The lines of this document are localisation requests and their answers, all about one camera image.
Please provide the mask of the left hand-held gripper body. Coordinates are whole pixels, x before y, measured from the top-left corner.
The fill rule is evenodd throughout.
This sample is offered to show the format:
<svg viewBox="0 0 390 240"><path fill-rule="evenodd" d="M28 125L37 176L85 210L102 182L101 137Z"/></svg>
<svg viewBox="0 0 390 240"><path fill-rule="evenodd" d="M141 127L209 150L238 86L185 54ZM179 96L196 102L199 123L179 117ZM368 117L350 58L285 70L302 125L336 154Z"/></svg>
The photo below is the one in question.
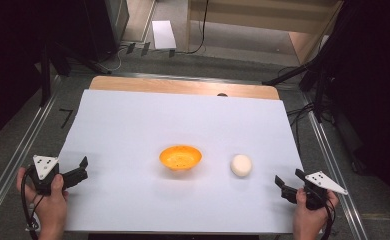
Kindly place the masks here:
<svg viewBox="0 0 390 240"><path fill-rule="evenodd" d="M49 156L33 156L33 163L28 168L29 176L38 194L49 196L51 184L59 173L59 159Z"/></svg>

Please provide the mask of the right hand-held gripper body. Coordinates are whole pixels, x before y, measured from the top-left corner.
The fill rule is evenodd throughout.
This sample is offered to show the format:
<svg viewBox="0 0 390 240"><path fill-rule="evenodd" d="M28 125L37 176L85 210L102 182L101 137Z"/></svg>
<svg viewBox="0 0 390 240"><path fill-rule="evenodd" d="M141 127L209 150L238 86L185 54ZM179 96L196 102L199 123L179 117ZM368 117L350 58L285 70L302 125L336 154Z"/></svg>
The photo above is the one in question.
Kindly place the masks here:
<svg viewBox="0 0 390 240"><path fill-rule="evenodd" d="M318 210L328 201L328 191L347 195L348 191L337 184L322 171L304 177L304 191L307 196L306 206L309 210Z"/></svg>

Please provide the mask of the white round bun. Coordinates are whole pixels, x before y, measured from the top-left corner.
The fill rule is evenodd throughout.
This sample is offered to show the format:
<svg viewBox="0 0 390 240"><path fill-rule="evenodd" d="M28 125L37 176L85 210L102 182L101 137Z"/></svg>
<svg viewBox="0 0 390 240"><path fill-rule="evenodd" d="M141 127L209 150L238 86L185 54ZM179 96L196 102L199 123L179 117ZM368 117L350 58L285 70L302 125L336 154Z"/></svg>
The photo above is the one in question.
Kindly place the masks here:
<svg viewBox="0 0 390 240"><path fill-rule="evenodd" d="M230 168L236 176L246 177L251 173L253 164L248 156L238 154L233 157Z"/></svg>

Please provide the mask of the orange bowl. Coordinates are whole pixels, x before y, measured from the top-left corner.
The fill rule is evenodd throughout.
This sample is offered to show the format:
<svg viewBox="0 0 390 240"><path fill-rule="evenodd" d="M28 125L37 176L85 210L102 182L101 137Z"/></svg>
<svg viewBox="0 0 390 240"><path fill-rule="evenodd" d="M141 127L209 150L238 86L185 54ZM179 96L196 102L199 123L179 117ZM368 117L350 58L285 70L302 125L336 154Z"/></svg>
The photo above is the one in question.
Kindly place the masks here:
<svg viewBox="0 0 390 240"><path fill-rule="evenodd" d="M164 149L160 155L160 162L170 170L190 170L202 159L202 153L195 147L175 145Z"/></svg>

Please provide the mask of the person's right hand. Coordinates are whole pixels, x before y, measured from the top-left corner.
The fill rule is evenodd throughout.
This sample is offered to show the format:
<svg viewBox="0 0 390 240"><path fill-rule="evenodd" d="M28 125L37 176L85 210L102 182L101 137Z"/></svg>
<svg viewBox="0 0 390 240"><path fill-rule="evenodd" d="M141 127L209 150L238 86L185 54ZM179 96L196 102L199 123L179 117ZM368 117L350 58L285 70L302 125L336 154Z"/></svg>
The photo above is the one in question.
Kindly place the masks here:
<svg viewBox="0 0 390 240"><path fill-rule="evenodd" d="M328 208L309 210L306 207L306 193L303 188L297 190L297 205L293 214L293 237L294 240L316 240L320 230L331 219L334 208L339 203L337 196L328 191Z"/></svg>

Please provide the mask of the person's left hand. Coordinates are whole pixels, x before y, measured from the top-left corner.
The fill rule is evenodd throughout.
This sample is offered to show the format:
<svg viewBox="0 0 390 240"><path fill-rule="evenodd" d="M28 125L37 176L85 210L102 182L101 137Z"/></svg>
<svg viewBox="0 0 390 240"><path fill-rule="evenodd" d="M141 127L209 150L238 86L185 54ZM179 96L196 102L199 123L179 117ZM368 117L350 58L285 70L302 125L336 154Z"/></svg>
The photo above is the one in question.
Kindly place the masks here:
<svg viewBox="0 0 390 240"><path fill-rule="evenodd" d="M38 195L33 187L27 184L22 186L26 173L24 167L20 167L16 176L16 188L24 192L24 205L38 204L35 214L41 224L38 240L63 240L64 227L67 218L68 192L63 190L63 177L57 174L51 182L51 194L49 196Z"/></svg>

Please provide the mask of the black tripod stand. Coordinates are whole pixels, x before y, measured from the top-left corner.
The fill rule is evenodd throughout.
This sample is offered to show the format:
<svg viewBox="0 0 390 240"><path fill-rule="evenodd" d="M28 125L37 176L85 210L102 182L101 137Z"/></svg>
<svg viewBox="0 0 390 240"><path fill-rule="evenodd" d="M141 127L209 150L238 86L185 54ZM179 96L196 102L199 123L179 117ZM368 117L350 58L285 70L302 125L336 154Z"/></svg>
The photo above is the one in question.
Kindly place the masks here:
<svg viewBox="0 0 390 240"><path fill-rule="evenodd" d="M109 75L112 73L111 70L102 70L99 66L62 44L46 40L40 48L40 79L42 90L42 97L40 101L41 107L45 107L51 97L50 66L53 65L59 74L68 76L71 68L67 61L67 57L77 60L79 63L83 64L95 73L99 73L101 75Z"/></svg>
<svg viewBox="0 0 390 240"><path fill-rule="evenodd" d="M325 91L326 82L329 79L326 64L328 63L327 58L329 54L327 52L318 53L311 61L295 67L293 70L278 76L272 80L262 81L261 84L265 86L275 86L283 83L284 81L304 73L304 76L299 83L301 91L309 91L313 86L316 86L316 92L313 101L313 113L316 120L321 123L321 114L324 110L322 106L322 99Z"/></svg>

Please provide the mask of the white table cover sheet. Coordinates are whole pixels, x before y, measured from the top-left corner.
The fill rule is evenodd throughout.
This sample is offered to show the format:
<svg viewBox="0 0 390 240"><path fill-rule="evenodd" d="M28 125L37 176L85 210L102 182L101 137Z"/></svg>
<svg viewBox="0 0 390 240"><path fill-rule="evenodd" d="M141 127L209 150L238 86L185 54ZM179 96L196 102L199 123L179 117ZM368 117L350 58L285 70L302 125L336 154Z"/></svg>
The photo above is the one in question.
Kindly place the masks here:
<svg viewBox="0 0 390 240"><path fill-rule="evenodd" d="M202 153L190 170L159 160L171 146ZM236 176L235 155L253 164ZM289 233L301 161L280 100L87 90L59 154L61 171L88 159L88 178L70 189L74 232Z"/></svg>

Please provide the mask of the dark cabinet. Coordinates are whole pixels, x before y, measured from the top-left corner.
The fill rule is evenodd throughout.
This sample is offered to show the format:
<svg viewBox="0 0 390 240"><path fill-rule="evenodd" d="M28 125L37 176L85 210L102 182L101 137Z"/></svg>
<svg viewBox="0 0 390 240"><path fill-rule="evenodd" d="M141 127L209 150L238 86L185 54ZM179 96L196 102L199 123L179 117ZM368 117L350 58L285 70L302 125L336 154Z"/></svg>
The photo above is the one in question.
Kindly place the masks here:
<svg viewBox="0 0 390 240"><path fill-rule="evenodd" d="M130 17L127 0L84 0L84 3L90 31L90 57L100 61L118 51Z"/></svg>

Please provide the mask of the white paper sheet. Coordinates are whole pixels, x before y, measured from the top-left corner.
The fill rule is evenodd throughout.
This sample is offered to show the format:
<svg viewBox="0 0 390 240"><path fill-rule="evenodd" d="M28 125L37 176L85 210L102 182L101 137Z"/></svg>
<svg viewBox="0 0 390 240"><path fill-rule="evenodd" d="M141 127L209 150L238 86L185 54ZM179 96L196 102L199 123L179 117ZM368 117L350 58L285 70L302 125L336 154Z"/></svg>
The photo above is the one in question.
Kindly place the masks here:
<svg viewBox="0 0 390 240"><path fill-rule="evenodd" d="M175 49L176 41L169 20L152 22L154 45L156 49Z"/></svg>

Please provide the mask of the light wooden furniture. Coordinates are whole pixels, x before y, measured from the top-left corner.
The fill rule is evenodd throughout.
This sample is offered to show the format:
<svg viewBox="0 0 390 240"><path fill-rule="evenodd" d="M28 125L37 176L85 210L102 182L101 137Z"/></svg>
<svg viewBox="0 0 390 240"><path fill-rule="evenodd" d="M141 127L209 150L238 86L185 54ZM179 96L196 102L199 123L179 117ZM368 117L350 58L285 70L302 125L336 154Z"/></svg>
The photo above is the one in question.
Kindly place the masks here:
<svg viewBox="0 0 390 240"><path fill-rule="evenodd" d="M343 0L188 0L187 22L207 22L287 31L301 64L329 35Z"/></svg>

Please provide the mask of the metal floor rail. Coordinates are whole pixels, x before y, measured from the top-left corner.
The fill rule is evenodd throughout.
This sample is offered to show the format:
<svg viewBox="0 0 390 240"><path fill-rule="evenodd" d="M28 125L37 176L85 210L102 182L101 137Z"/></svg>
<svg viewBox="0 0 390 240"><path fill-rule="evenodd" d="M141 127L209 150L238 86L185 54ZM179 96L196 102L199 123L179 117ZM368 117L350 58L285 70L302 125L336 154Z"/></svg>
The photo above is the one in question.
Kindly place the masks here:
<svg viewBox="0 0 390 240"><path fill-rule="evenodd" d="M48 101L43 107L38 108L38 111L32 119L32 122L30 123L20 143L18 144L13 155L11 156L8 164L6 165L6 168L2 172L0 176L0 206L5 199L12 183L15 181L16 171L24 162L27 153L29 152L30 148L33 145L33 142L35 141L37 135L40 132L40 129L45 123L45 120L48 117L52 106L56 101L58 91L61 85L62 79L59 75L57 75L51 85L52 95L48 98Z"/></svg>
<svg viewBox="0 0 390 240"><path fill-rule="evenodd" d="M343 177L342 171L338 165L335 154L331 148L331 145L328 141L328 137L325 133L323 124L315 115L315 103L311 97L303 93L302 101L305 104L304 114L309 119L309 123L315 134L315 142L318 143L318 146L321 150L324 164L327 167L326 172L329 176L344 189L348 189L347 183ZM340 204L344 216L346 218L347 224L351 230L354 240L369 240L363 222L361 220L360 213L354 203L354 200L351 195L340 194Z"/></svg>

